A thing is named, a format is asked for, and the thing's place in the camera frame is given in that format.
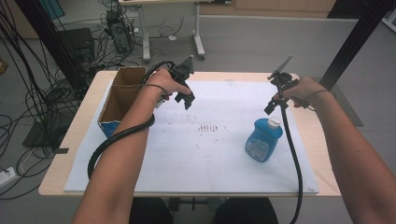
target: wooden table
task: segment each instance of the wooden table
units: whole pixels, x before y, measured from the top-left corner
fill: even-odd
[[[103,97],[107,84],[116,74],[117,71],[102,71],[96,75],[61,144],[61,147],[69,148],[68,153],[55,156],[39,188],[40,194],[48,196],[82,195],[82,191],[64,191],[64,185],[72,168],[78,146],[89,128],[92,115]],[[267,82],[269,75],[264,73],[195,72],[189,80]],[[311,162],[318,182],[319,193],[313,196],[340,196],[340,190],[332,173],[324,134],[316,113],[310,110],[296,109],[292,106],[290,109],[304,143],[305,153]]]
[[[204,58],[205,51],[202,45],[201,36],[199,34],[199,10],[200,10],[200,1],[204,0],[120,0],[119,3],[125,7],[134,7],[137,9],[137,13],[139,14],[140,26],[143,33],[143,50],[142,50],[142,57],[145,63],[148,63],[150,60],[150,53],[149,53],[149,34],[146,30],[146,23],[145,23],[145,12],[143,9],[143,5],[147,4],[173,4],[173,3],[193,3],[195,4],[195,27],[192,31],[192,36],[195,41],[195,46],[197,48],[198,56]]]

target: forearm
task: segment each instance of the forearm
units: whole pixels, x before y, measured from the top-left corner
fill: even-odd
[[[325,132],[334,175],[352,219],[370,222],[372,217],[379,218],[376,221],[394,217],[396,181],[391,170],[329,92],[318,95],[315,109]]]
[[[149,120],[160,95],[161,89],[144,87],[115,133]],[[146,129],[128,135],[104,151],[95,166],[74,221],[81,223],[128,221],[148,133],[149,130]]]

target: bottle label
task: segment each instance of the bottle label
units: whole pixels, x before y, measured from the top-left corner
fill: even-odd
[[[259,139],[250,139],[247,141],[247,153],[257,161],[264,161],[267,156],[269,146]]]

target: black pole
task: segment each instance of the black pole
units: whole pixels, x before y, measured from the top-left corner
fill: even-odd
[[[319,82],[322,86],[330,90],[335,85],[376,26],[389,11],[392,3],[393,0],[371,1]]]
[[[82,69],[73,62],[64,43],[58,36],[47,11],[41,6],[39,0],[15,0],[15,2],[64,73],[67,81],[77,94],[77,98],[82,100],[88,90],[88,84],[81,74]]]

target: blue spray bottle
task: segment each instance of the blue spray bottle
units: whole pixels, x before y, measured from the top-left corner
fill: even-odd
[[[254,131],[247,139],[245,149],[256,161],[268,161],[282,136],[280,119],[258,119],[254,122]]]

